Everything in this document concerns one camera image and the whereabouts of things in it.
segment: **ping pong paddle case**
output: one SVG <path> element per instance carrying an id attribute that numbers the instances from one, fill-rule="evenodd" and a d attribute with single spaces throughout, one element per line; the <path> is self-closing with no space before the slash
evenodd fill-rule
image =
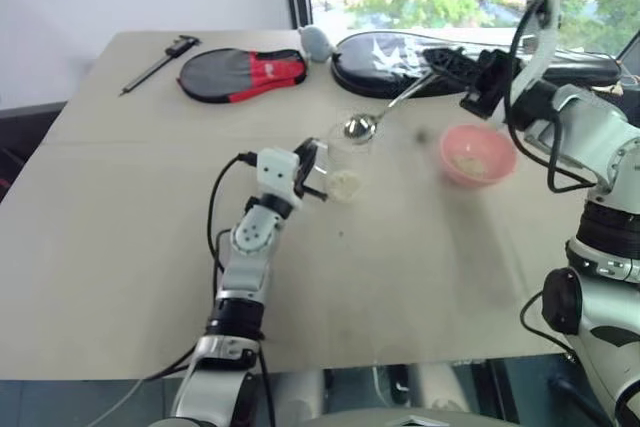
<path id="1" fill-rule="evenodd" d="M 459 43 L 419 34 L 378 31 L 363 32 L 343 39 L 331 59 L 331 72 L 344 89 L 365 97 L 394 99 L 422 77 L 429 66 L 422 53 L 426 49 L 463 47 L 464 54 L 477 59 L 484 49 L 497 45 Z M 528 60 L 528 55 L 519 55 Z M 558 50 L 544 78 L 558 86 L 583 87 L 615 84 L 620 66 L 607 55 Z M 415 97 L 431 97 L 461 92 L 459 86 L 440 78 L 424 87 Z"/>
<path id="2" fill-rule="evenodd" d="M 306 77 L 307 66 L 297 50 L 218 49 L 189 59 L 180 71 L 178 84 L 193 99 L 222 104 L 291 87 Z"/>

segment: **beige table surface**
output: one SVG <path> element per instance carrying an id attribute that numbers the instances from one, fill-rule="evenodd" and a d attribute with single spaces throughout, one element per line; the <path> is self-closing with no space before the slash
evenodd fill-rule
<path id="1" fill-rule="evenodd" d="M 198 51 L 298 47 L 295 32 L 197 35 Z M 119 98 L 175 36 L 116 36 L 0 205 L 1 378 L 131 378 L 166 366 L 209 314 L 206 206 L 220 168 L 238 151 L 293 148 L 385 105 L 342 90 L 328 65 L 244 103 L 198 103 L 174 80 L 198 51 Z M 439 134 L 476 121 L 459 98 L 389 115 L 356 201 L 307 198 L 292 215 L 264 323 L 272 370 L 551 351 L 518 312 L 564 265 L 582 195 L 552 195 L 523 159 L 485 190 L 444 181 Z M 412 140 L 419 129 L 426 147 Z M 218 227 L 240 218 L 254 178 L 241 166 L 225 180 Z"/>

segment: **black bag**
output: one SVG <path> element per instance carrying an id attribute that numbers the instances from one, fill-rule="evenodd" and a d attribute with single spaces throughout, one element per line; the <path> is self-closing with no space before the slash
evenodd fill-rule
<path id="1" fill-rule="evenodd" d="M 429 69 L 422 52 L 433 48 L 464 47 L 477 59 L 482 50 L 498 46 L 456 45 L 453 42 L 402 32 L 365 32 L 342 40 L 331 61 L 335 80 L 346 90 L 365 97 L 394 99 Z M 558 51 L 544 78 L 554 84 L 605 86 L 615 84 L 620 66 L 609 56 Z M 440 78 L 415 97 L 455 94 L 462 90 Z"/>

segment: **metal spoon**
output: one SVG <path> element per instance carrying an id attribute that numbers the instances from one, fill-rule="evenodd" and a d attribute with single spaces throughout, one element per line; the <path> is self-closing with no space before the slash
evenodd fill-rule
<path id="1" fill-rule="evenodd" d="M 355 144 L 364 144 L 370 141 L 378 129 L 378 123 L 389 113 L 394 107 L 410 98 L 425 85 L 433 82 L 437 74 L 428 72 L 411 84 L 398 97 L 389 102 L 389 105 L 378 115 L 373 114 L 356 114 L 344 124 L 343 134 Z"/>

